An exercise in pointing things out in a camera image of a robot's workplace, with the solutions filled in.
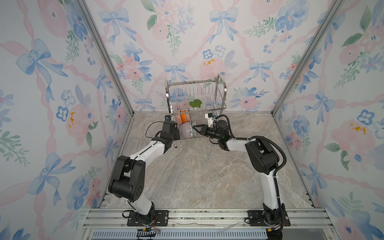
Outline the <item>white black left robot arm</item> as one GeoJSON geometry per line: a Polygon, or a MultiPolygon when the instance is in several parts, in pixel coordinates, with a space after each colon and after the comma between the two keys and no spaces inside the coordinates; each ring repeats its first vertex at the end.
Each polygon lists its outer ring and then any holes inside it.
{"type": "Polygon", "coordinates": [[[146,167],[180,139],[176,122],[164,120],[162,123],[162,130],[151,138],[147,146],[128,157],[117,158],[108,185],[109,193],[125,199],[136,214],[149,222],[155,217],[155,204],[143,193],[146,167]]]}

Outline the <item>orange bowl white inside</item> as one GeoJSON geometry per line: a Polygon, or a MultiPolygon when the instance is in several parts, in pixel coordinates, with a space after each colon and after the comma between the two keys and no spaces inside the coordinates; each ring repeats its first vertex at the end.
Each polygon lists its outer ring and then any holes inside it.
{"type": "Polygon", "coordinates": [[[186,123],[187,122],[187,118],[186,118],[186,115],[185,115],[185,111],[181,111],[181,120],[182,120],[182,123],[186,123]]]}

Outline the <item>green leaf pattern bowl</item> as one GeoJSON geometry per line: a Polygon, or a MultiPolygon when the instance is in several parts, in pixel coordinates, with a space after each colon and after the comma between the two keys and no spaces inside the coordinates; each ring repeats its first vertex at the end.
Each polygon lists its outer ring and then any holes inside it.
{"type": "Polygon", "coordinates": [[[194,134],[194,129],[192,127],[192,125],[190,125],[190,135],[191,135],[191,139],[194,139],[195,138],[195,134],[194,134]]]}

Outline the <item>dark blue petal bowl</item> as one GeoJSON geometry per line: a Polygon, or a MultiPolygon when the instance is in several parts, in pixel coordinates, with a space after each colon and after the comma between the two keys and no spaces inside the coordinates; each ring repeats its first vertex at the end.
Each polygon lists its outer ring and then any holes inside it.
{"type": "Polygon", "coordinates": [[[199,137],[199,133],[193,129],[193,133],[194,133],[194,138],[197,139],[199,137]]]}

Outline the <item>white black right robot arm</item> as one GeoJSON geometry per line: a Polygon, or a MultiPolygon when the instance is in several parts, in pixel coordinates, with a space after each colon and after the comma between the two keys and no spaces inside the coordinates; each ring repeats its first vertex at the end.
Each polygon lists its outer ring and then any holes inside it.
{"type": "Polygon", "coordinates": [[[248,154],[253,168],[261,175],[264,192],[263,214],[261,218],[246,220],[247,223],[264,221],[266,225],[282,227],[284,222],[283,205],[277,180],[280,156],[276,152],[281,149],[271,140],[263,136],[250,138],[234,137],[230,123],[217,120],[213,126],[194,125],[198,134],[217,140],[219,147],[227,152],[237,151],[248,154]]]}

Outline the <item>steel wire dish rack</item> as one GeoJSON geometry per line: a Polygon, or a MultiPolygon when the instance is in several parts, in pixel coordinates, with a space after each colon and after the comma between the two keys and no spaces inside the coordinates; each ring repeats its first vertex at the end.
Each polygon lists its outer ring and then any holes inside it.
{"type": "Polygon", "coordinates": [[[221,74],[213,79],[192,82],[175,82],[165,80],[166,103],[172,120],[175,115],[181,115],[181,111],[189,114],[193,125],[208,125],[205,119],[206,113],[214,113],[217,117],[223,114],[227,108],[227,83],[221,74]],[[193,109],[189,102],[199,99],[203,102],[200,109],[193,109]]]}

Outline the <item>lavender bowl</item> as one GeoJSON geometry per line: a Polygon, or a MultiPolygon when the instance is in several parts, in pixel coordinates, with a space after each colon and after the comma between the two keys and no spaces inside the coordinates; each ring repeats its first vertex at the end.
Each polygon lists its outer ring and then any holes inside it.
{"type": "Polygon", "coordinates": [[[181,140],[188,140],[191,139],[191,124],[189,122],[183,123],[180,126],[180,137],[181,140]]]}

